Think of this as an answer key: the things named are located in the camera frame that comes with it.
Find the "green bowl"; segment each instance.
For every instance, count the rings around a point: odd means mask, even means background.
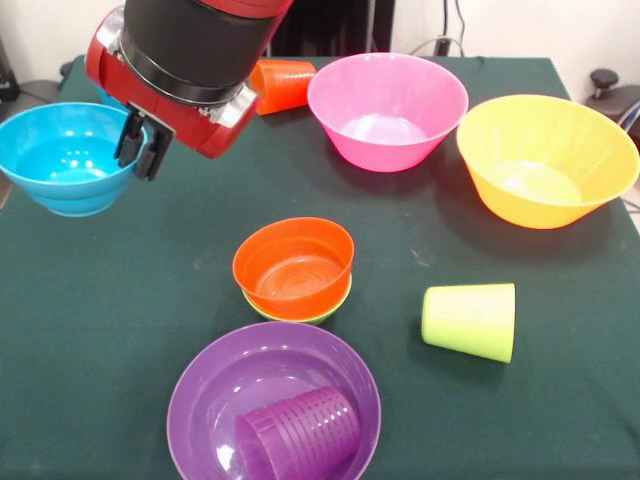
[[[246,294],[246,292],[243,290],[242,294],[244,295],[244,298],[247,299],[247,302],[249,302],[249,305],[251,305],[253,307],[253,309],[258,312],[258,314],[261,317],[266,318],[267,320],[271,320],[274,322],[292,322],[292,323],[306,323],[309,325],[320,325],[322,322],[324,322],[327,318],[329,318],[331,315],[333,315],[334,313],[336,313],[336,310],[338,310],[342,304],[345,302],[345,300],[347,299],[347,297],[349,296],[349,293],[351,292],[351,285],[353,284],[353,277],[349,277],[349,286],[347,287],[347,291],[344,294],[344,297],[342,297],[342,299],[336,304],[335,307],[331,308],[331,310],[329,310],[326,313],[323,313],[322,315],[318,315],[317,317],[312,317],[312,318],[307,318],[304,320],[286,320],[284,318],[278,318],[274,315],[271,315],[270,313],[264,312],[263,310],[260,310],[260,307],[256,306],[250,299],[249,296]]]

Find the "yellow bowl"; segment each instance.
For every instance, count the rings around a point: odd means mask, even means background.
[[[290,322],[290,323],[293,322],[293,323],[308,323],[309,325],[319,325],[322,322],[324,322],[327,318],[329,318],[331,315],[336,313],[336,311],[342,306],[342,304],[345,302],[345,300],[349,296],[349,293],[351,293],[352,283],[353,283],[353,278],[350,276],[349,286],[347,287],[347,291],[345,292],[344,297],[342,297],[342,299],[335,305],[335,307],[331,308],[331,310],[327,311],[326,313],[323,313],[322,315],[318,315],[317,317],[306,318],[301,320],[287,320],[287,319],[272,315],[270,313],[267,313],[264,310],[261,310],[260,307],[258,307],[255,303],[253,303],[244,290],[242,291],[242,294],[244,295],[244,298],[247,300],[247,302],[249,302],[249,305],[251,305],[253,309],[256,312],[258,312],[258,315],[266,318],[267,320],[272,320],[274,322]]]
[[[638,178],[631,138],[604,115],[555,97],[510,95],[472,109],[458,148],[485,205],[508,222],[558,228]]]

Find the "orange cup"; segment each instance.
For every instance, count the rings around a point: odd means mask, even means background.
[[[249,76],[249,85],[258,92],[258,114],[281,112],[307,105],[307,88],[316,74],[309,62],[259,60]]]

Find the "black knob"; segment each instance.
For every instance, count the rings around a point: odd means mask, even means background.
[[[593,85],[600,90],[613,87],[618,83],[618,80],[618,74],[607,68],[599,68],[591,72],[591,81]]]

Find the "table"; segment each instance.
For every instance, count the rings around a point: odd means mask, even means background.
[[[566,96],[546,59],[437,61],[473,104]],[[60,100],[97,101],[80,60]],[[165,417],[180,373],[258,321],[232,256],[257,228],[299,215],[331,218],[356,242],[353,291],[326,328],[380,389],[365,478],[638,478],[629,216],[615,201],[560,230],[510,225],[479,200],[453,137],[410,171],[368,173],[299,109],[254,119],[213,162],[174,145],[155,182],[94,217],[57,217],[14,189],[0,215],[0,478],[177,478]],[[511,365],[422,342],[426,287],[511,281]]]

